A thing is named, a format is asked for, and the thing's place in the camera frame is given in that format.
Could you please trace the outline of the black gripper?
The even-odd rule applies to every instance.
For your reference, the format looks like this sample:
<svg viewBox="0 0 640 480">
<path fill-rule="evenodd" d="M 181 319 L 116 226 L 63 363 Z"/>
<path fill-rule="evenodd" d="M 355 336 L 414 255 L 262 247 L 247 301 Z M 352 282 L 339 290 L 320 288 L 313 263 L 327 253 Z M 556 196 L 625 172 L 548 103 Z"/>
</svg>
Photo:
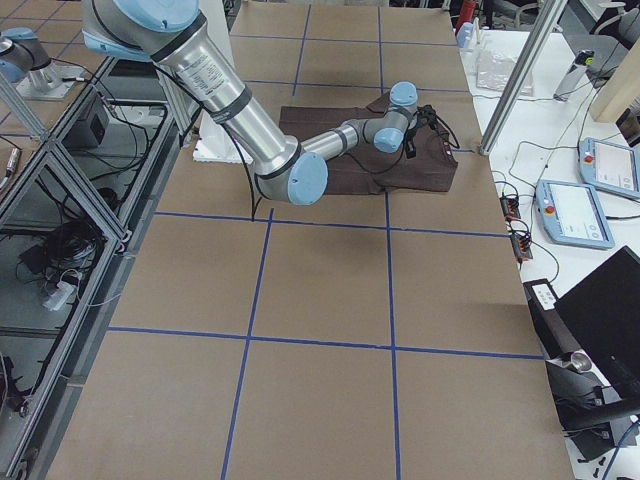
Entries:
<svg viewBox="0 0 640 480">
<path fill-rule="evenodd" d="M 422 120 L 419 115 L 415 115 L 405 131 L 403 140 L 404 153 L 407 159 L 415 158 L 417 155 L 414 138 L 421 128 Z"/>
</svg>

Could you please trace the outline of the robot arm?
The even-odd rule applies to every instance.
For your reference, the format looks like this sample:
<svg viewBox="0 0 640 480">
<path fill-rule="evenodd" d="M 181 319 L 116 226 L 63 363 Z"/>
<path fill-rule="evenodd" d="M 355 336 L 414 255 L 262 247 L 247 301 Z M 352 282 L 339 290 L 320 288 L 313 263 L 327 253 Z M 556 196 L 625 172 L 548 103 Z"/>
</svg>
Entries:
<svg viewBox="0 0 640 480">
<path fill-rule="evenodd" d="M 208 34 L 196 1 L 85 1 L 86 46 L 106 56 L 172 70 L 185 90 L 249 154 L 251 181 L 268 199 L 310 205 L 325 193 L 328 160 L 363 144 L 398 151 L 417 114 L 411 82 L 390 91 L 380 118 L 353 119 L 304 142 L 284 134 Z"/>
</svg>

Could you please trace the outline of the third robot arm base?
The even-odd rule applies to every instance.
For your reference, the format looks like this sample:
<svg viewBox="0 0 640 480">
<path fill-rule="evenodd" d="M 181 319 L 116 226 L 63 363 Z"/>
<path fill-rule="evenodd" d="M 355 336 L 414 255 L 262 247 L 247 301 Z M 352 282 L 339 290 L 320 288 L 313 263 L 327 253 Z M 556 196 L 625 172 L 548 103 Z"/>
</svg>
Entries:
<svg viewBox="0 0 640 480">
<path fill-rule="evenodd" d="M 25 99 L 58 101 L 84 80 L 84 68 L 57 64 L 27 27 L 1 32 L 1 73 Z"/>
</svg>

